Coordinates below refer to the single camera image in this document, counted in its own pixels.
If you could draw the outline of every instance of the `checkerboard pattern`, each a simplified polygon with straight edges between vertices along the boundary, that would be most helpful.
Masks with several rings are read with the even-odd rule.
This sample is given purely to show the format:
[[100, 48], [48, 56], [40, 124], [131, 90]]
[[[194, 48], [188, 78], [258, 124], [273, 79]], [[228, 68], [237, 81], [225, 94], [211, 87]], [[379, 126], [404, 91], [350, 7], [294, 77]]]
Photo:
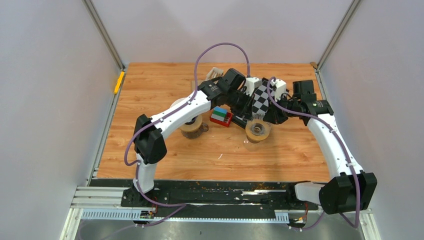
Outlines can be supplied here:
[[[268, 93], [267, 93], [267, 83], [268, 81], [262, 80], [262, 85], [260, 85], [254, 91], [253, 104], [252, 104], [252, 113], [253, 114], [265, 114], [269, 108], [268, 102]], [[271, 96], [274, 97], [275, 90], [274, 87], [271, 87]]]

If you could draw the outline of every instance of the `gray floor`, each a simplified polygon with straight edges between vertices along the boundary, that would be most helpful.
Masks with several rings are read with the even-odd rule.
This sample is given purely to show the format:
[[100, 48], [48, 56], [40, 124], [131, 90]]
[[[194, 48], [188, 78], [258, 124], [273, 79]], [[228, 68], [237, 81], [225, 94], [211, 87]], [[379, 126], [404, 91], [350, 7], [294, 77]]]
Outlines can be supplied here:
[[[318, 218], [308, 215], [309, 224]], [[84, 220], [81, 223], [83, 240], [100, 240], [118, 229], [133, 225], [124, 220]], [[108, 240], [363, 240], [361, 228], [349, 226], [338, 214], [326, 215], [319, 225], [308, 231], [296, 232], [283, 224], [265, 223], [206, 223], [164, 222], [147, 228], [130, 228]]]

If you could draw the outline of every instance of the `red box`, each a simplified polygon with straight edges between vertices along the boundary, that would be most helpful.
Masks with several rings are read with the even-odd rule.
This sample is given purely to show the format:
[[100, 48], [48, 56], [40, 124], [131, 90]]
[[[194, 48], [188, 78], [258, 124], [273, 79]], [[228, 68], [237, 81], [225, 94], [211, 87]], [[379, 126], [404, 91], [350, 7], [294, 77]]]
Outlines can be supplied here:
[[231, 113], [231, 112], [227, 112], [226, 113], [226, 115], [225, 115], [225, 119], [227, 119], [227, 121], [220, 121], [220, 120], [218, 120], [218, 119], [215, 119], [215, 118], [213, 118], [212, 117], [212, 114], [210, 115], [210, 117], [209, 117], [209, 120], [211, 121], [211, 122], [213, 122], [213, 123], [216, 123], [216, 124], [219, 124], [219, 125], [222, 125], [222, 126], [224, 126], [224, 127], [227, 127], [228, 128], [228, 126], [230, 125], [230, 123], [231, 123], [231, 119], [233, 119], [233, 114]]

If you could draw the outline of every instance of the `small box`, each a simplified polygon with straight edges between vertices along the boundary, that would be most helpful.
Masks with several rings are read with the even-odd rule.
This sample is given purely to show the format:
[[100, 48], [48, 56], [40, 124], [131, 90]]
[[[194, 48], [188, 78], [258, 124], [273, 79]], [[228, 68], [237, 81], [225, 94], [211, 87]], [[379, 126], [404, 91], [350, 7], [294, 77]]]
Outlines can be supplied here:
[[214, 118], [213, 115], [214, 115], [214, 113], [212, 113], [212, 115], [210, 115], [210, 117], [209, 117], [209, 120], [211, 122], [222, 125], [222, 126], [227, 127], [227, 128], [228, 128], [228, 126], [230, 126], [231, 119], [233, 118], [233, 114], [231, 112], [227, 112], [226, 116], [223, 120], [218, 120], [218, 119]]

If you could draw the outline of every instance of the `metal frame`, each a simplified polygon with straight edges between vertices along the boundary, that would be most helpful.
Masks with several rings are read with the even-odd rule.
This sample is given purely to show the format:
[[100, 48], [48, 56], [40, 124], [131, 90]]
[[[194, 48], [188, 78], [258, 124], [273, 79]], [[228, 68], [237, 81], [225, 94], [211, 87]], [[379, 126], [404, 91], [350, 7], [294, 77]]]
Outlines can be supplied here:
[[[121, 197], [126, 187], [78, 187], [66, 218], [60, 239], [73, 240], [82, 220], [140, 220], [142, 211], [153, 211], [151, 207], [122, 207]], [[310, 213], [321, 214], [322, 209], [310, 210]], [[172, 222], [207, 222], [207, 223], [266, 223], [284, 224], [289, 216], [303, 214], [303, 210], [275, 210], [275, 218], [184, 218], [171, 217]], [[381, 240], [371, 209], [360, 212], [360, 224], [366, 240]]]
[[347, 9], [347, 12], [344, 14], [344, 17], [340, 22], [340, 25], [337, 27], [337, 30], [335, 31], [330, 42], [328, 43], [327, 48], [325, 49], [324, 53], [319, 59], [317, 70], [321, 70], [323, 65], [326, 63], [334, 46], [336, 45], [337, 41], [339, 40], [340, 36], [342, 35], [343, 31], [345, 30], [346, 26], [348, 25], [349, 21], [351, 20], [352, 16], [358, 9], [361, 2], [362, 0], [353, 0], [352, 3], [350, 4], [349, 8]]
[[123, 71], [125, 69], [125, 65], [122, 62], [122, 59], [119, 56], [117, 49], [115, 48], [114, 44], [112, 43], [111, 37], [109, 36], [108, 32], [106, 31], [106, 28], [103, 25], [103, 22], [100, 19], [100, 16], [97, 13], [96, 8], [95, 8], [92, 0], [82, 0], [82, 2], [87, 7], [88, 13], [90, 14], [91, 18], [93, 19], [94, 24], [98, 29], [98, 32], [100, 33], [101, 37], [104, 40], [104, 43], [106, 43], [106, 46], [109, 49], [110, 55], [112, 55], [113, 60], [115, 61], [118, 68], [121, 71]]
[[[91, 15], [94, 24], [96, 25], [99, 33], [103, 37], [106, 46], [108, 47], [110, 54], [112, 55], [116, 65], [118, 68], [123, 71], [125, 69], [125, 65], [123, 64], [123, 61], [121, 60], [116, 48], [114, 47], [112, 40], [110, 36], [108, 35], [100, 17], [99, 14], [96, 11], [96, 8], [92, 2], [92, 0], [82, 0], [85, 6], [87, 7], [87, 10], [89, 14]], [[340, 22], [340, 25], [338, 26], [337, 30], [335, 31], [333, 37], [331, 38], [330, 42], [328, 43], [324, 53], [322, 54], [317, 66], [315, 66], [315, 75], [316, 79], [318, 81], [321, 95], [323, 99], [327, 99], [326, 95], [326, 87], [323, 82], [323, 78], [321, 75], [321, 68], [326, 63], [330, 53], [332, 52], [333, 48], [335, 47], [336, 43], [338, 42], [340, 36], [342, 35], [343, 31], [347, 27], [350, 19], [352, 18], [353, 14], [358, 9], [360, 3], [362, 0], [353, 0], [346, 11], [342, 21]], [[91, 175], [88, 179], [88, 184], [90, 184], [90, 181], [92, 178], [96, 178], [97, 175], [97, 169], [100, 164], [100, 160], [103, 154], [103, 150], [105, 147], [105, 143], [107, 140], [107, 136], [109, 133], [110, 126], [112, 124], [112, 119], [115, 114], [115, 110], [117, 107], [118, 99], [121, 93], [122, 87], [119, 88], [119, 92], [114, 96], [109, 114], [107, 117], [106, 124], [104, 126], [103, 135], [101, 137], [101, 141], [97, 150], [97, 154], [94, 160], [94, 165], [91, 171]], [[62, 230], [62, 234], [60, 236], [61, 240], [73, 240], [75, 239], [75, 236], [77, 234], [80, 221], [82, 219], [117, 219], [117, 220], [128, 220], [132, 219], [134, 216], [137, 217], [137, 215], [134, 215], [134, 213], [139, 213], [141, 211], [151, 211], [152, 209], [150, 207], [122, 207], [121, 206], [121, 197], [123, 195], [123, 190], [127, 188], [125, 187], [78, 187], [75, 196], [72, 200], [72, 204], [70, 206], [68, 216], [66, 218], [65, 225]], [[174, 217], [170, 218], [170, 221], [178, 221], [178, 222], [196, 222], [196, 221], [203, 221], [203, 222], [229, 222], [229, 223], [236, 223], [236, 222], [247, 222], [252, 223], [257, 221], [258, 223], [276, 223], [279, 222], [278, 220], [283, 220], [285, 216], [291, 215], [291, 214], [299, 214], [300, 212], [298, 210], [276, 210], [276, 219], [188, 219], [188, 218], [179, 218]], [[366, 240], [380, 240], [380, 234], [377, 229], [377, 225], [375, 223], [374, 215], [371, 211], [371, 209], [363, 210], [360, 213], [360, 223], [362, 227], [362, 231], [364, 234], [364, 237]]]
[[91, 169], [90, 175], [88, 176], [87, 186], [90, 185], [90, 182], [93, 178], [97, 177], [97, 171], [99, 170], [100, 160], [102, 159], [103, 150], [105, 149], [106, 140], [108, 138], [109, 130], [111, 129], [112, 120], [114, 119], [115, 111], [117, 109], [118, 100], [121, 95], [122, 86], [124, 85], [126, 73], [122, 78], [119, 90], [117, 94], [113, 96], [112, 103], [110, 105], [109, 113], [107, 114], [106, 124], [104, 125], [103, 134], [101, 135], [100, 144], [95, 155], [94, 164]]

